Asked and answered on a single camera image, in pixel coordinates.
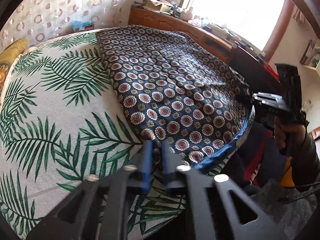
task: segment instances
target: person's arm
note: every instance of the person's arm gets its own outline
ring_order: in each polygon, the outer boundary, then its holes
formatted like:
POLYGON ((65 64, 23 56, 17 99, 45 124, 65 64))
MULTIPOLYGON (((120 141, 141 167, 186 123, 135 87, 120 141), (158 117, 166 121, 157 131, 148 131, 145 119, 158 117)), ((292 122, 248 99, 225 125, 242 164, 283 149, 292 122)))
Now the person's arm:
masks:
POLYGON ((295 133, 295 151, 291 153, 292 180, 296 186, 314 183, 320 180, 320 161, 316 152, 316 144, 310 135, 306 135, 303 125, 282 125, 275 118, 275 140, 279 149, 285 147, 285 133, 295 133))

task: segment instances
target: yellow object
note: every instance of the yellow object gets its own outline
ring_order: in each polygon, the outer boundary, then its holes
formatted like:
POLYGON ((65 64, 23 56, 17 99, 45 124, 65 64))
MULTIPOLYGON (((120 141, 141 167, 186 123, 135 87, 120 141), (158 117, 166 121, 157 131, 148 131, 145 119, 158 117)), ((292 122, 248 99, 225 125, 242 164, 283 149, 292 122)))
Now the yellow object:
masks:
POLYGON ((17 56, 26 49, 27 44, 28 39, 21 38, 6 47, 0 54, 0 94, 12 63, 15 61, 17 56))
POLYGON ((291 157, 287 158, 287 162, 284 167, 284 175, 280 181, 280 186, 282 187, 294 187, 294 183, 292 180, 292 167, 291 167, 291 157))

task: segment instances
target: cardboard box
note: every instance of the cardboard box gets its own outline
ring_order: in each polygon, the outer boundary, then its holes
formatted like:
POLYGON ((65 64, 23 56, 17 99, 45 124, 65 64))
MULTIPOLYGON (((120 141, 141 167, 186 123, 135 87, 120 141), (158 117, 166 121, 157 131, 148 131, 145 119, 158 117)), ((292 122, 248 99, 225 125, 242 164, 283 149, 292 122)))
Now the cardboard box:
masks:
POLYGON ((146 7, 152 11, 170 12, 173 5, 166 0, 148 0, 146 7))

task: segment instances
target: dark sleeve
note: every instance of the dark sleeve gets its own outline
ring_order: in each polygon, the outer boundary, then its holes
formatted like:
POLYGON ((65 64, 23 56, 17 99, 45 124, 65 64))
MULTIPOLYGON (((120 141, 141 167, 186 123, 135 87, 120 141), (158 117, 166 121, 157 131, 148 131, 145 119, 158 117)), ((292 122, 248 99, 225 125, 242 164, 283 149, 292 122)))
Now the dark sleeve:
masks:
POLYGON ((316 144, 313 138, 307 134, 300 151, 292 154, 292 180, 296 186, 311 184, 319 179, 320 161, 316 152, 316 144))

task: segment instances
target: human hand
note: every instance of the human hand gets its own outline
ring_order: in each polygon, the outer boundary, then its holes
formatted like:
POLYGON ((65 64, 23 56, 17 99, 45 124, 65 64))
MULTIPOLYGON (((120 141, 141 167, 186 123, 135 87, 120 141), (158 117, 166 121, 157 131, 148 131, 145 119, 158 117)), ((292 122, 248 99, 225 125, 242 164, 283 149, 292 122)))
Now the human hand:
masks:
POLYGON ((274 119, 275 128, 275 141, 279 149, 285 148, 285 133, 295 133, 295 146, 301 147, 306 134, 306 128, 299 124, 281 124, 280 119, 275 117, 274 119))

